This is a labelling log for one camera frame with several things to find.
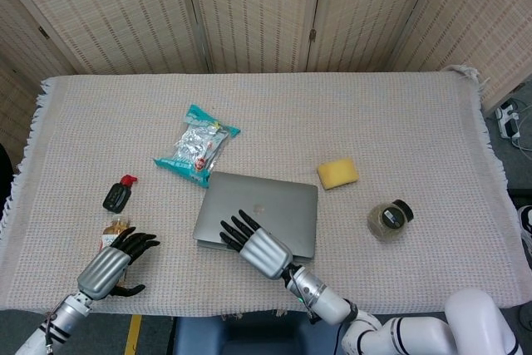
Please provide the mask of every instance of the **laptop lid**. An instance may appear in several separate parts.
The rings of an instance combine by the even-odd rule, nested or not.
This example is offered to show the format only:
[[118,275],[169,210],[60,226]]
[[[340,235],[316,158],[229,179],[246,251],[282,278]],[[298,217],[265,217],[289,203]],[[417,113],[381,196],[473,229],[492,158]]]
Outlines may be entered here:
[[194,229],[198,245],[230,249],[219,237],[231,215],[244,210],[283,241],[298,259],[311,259],[316,243],[318,188],[314,185],[213,172]]

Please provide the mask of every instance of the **yellow sponge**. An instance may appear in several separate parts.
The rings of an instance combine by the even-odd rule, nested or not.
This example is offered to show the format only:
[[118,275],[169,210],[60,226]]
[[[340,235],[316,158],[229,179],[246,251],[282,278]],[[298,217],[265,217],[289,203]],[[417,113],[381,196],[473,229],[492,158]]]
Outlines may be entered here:
[[350,158],[321,164],[318,167],[318,175],[325,190],[358,180],[357,169]]

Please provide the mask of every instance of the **snack bag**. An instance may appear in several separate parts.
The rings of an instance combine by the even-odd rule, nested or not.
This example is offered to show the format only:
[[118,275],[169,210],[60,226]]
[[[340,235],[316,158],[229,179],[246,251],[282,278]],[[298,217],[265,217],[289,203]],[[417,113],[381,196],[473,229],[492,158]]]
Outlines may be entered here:
[[154,162],[168,170],[208,187],[210,171],[227,141],[240,129],[224,126],[197,105],[190,106],[185,116],[185,132],[168,157]]

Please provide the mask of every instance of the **table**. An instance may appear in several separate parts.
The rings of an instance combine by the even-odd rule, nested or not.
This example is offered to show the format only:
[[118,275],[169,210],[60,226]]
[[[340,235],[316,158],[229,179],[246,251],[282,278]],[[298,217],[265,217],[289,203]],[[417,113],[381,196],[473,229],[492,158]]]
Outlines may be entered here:
[[[204,189],[153,158],[175,143],[191,103],[242,133],[216,170],[320,187],[308,267],[372,313],[442,310],[475,286],[501,307],[532,299],[532,278],[502,164],[488,146],[479,86],[458,72],[61,76],[32,124],[0,233],[0,308],[44,312],[76,290],[111,215],[101,207],[138,176],[125,212],[161,246],[128,270],[134,298],[97,312],[209,316],[303,310],[280,281],[192,239]],[[354,159],[360,180],[325,192],[317,165]],[[405,200],[415,219],[382,244],[368,211]]]

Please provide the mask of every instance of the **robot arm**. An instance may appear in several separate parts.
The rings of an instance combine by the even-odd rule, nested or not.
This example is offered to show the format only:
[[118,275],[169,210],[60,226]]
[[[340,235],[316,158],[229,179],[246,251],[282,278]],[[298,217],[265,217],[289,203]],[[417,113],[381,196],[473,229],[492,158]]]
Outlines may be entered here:
[[238,229],[221,222],[225,230],[220,233],[222,240],[268,279],[283,278],[285,287],[311,315],[318,315],[332,325],[351,323],[342,339],[342,348],[349,355],[522,354],[499,309],[480,290],[465,290],[450,298],[446,316],[451,327],[438,318],[428,317],[392,318],[382,326],[377,318],[358,312],[355,305],[304,267],[292,264],[292,253],[284,243],[242,210],[239,214],[245,224],[231,217]]
[[148,248],[159,245],[154,234],[135,233],[134,227],[124,230],[88,264],[77,278],[79,292],[65,297],[49,314],[33,335],[18,349],[17,355],[53,354],[71,336],[76,325],[91,312],[93,301],[107,295],[130,297],[144,288],[123,288],[116,283],[126,268]]
[[221,222],[227,233],[221,232],[220,237],[228,246],[268,279],[283,278],[285,287],[298,297],[312,316],[318,316],[328,324],[355,320],[358,312],[355,305],[338,296],[303,266],[292,264],[292,252],[284,243],[242,210],[239,214],[245,224],[231,217],[238,229]]

